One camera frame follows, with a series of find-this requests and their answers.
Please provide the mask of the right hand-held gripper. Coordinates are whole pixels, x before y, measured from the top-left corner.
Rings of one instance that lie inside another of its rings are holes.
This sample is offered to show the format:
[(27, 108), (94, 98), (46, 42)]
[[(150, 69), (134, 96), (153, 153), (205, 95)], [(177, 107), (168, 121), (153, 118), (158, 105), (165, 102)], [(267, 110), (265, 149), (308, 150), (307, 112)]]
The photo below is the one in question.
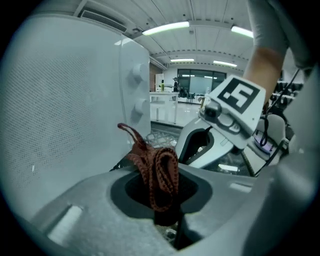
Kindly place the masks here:
[(247, 146), (257, 128), (266, 90), (230, 75), (208, 97), (200, 118), (183, 127), (175, 145), (179, 161), (189, 161), (189, 166), (200, 169), (227, 155), (234, 146)]

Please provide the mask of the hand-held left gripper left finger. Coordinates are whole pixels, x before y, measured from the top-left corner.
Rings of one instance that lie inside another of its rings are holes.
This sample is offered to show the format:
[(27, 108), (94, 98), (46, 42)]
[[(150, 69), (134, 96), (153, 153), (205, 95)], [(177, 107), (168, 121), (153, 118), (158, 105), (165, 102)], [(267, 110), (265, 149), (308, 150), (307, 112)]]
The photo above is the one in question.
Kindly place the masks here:
[(174, 255), (155, 226), (154, 211), (129, 197), (143, 186), (133, 167), (94, 175), (47, 203), (31, 222), (79, 256)]

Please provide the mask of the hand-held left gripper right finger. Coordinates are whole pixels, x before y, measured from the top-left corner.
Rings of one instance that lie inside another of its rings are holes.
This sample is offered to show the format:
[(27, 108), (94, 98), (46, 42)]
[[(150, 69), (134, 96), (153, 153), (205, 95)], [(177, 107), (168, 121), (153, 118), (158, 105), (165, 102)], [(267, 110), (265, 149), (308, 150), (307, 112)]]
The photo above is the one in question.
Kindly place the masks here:
[(187, 174), (206, 181), (212, 194), (201, 210), (187, 213), (186, 234), (192, 240), (179, 256), (245, 256), (250, 230), (266, 197), (266, 176), (223, 174), (180, 164)]

